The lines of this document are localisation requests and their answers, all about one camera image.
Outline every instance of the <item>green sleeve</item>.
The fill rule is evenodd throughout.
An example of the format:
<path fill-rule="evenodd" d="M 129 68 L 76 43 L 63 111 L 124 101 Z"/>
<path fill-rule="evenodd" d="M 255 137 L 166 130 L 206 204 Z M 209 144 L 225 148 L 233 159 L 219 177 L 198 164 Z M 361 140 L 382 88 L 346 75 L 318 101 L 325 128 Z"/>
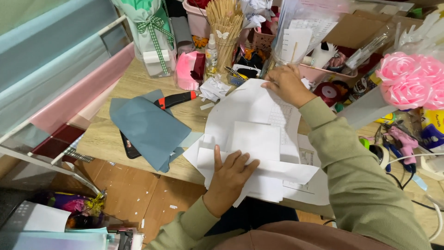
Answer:
<path fill-rule="evenodd" d="M 144 250 L 191 249 L 218 221 L 205 207 L 201 196 L 186 212 L 179 212 L 171 223 L 161 226 L 157 237 Z"/>
<path fill-rule="evenodd" d="M 431 249 L 410 199 L 362 146 L 347 120 L 336 117 L 320 97 L 299 111 L 312 129 L 310 143 L 328 176 L 338 227 L 399 250 Z"/>

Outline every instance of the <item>gray cloth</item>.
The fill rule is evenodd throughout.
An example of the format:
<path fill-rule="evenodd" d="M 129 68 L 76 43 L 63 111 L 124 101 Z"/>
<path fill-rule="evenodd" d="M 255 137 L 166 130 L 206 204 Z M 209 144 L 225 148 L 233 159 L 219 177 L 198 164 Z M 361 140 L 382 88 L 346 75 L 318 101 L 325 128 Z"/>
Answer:
<path fill-rule="evenodd" d="M 164 111 L 152 103 L 162 97 L 162 92 L 155 90 L 133 99 L 113 98 L 110 116 L 148 163 L 166 173 L 168 164 L 184 152 L 178 145 L 191 129 L 169 109 Z"/>
<path fill-rule="evenodd" d="M 177 54 L 182 55 L 182 52 L 193 52 L 196 46 L 194 45 L 186 17 L 172 17 L 171 25 L 173 26 L 174 39 L 176 40 Z"/>

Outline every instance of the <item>pink glue gun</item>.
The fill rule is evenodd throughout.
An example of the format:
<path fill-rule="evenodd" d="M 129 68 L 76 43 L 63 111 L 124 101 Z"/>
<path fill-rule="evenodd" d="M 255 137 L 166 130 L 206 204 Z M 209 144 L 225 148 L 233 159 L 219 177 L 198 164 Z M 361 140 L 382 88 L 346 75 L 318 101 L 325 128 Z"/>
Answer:
<path fill-rule="evenodd" d="M 417 140 L 411 138 L 408 134 L 404 133 L 401 129 L 395 126 L 391 126 L 391 128 L 389 128 L 387 132 L 393 138 L 402 143 L 402 148 L 400 149 L 400 151 L 403 156 L 413 155 L 413 149 L 418 147 Z M 416 158 L 414 156 L 405 158 L 404 163 L 405 164 L 416 163 Z"/>

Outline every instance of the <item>black phone case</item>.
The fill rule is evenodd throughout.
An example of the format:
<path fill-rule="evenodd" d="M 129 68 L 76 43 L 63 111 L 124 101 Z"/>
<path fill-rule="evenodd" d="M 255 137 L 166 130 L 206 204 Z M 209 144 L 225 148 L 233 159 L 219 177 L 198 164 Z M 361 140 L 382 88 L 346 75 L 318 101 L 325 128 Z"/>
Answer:
<path fill-rule="evenodd" d="M 127 157 L 130 159 L 136 159 L 141 156 L 139 151 L 133 146 L 133 144 L 128 140 L 128 138 L 120 131 L 120 135 L 122 136 L 123 147 L 125 148 L 125 152 L 127 153 Z"/>

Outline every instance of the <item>spray bottle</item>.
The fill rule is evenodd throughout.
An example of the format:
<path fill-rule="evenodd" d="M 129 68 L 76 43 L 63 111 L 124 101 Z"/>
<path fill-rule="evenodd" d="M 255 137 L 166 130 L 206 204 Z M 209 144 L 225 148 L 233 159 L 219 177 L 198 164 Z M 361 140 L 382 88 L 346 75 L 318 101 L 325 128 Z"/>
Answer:
<path fill-rule="evenodd" d="M 205 55 L 206 75 L 212 77 L 216 73 L 216 65 L 218 64 L 218 50 L 216 49 L 214 34 L 210 34 L 210 40 L 205 48 Z"/>

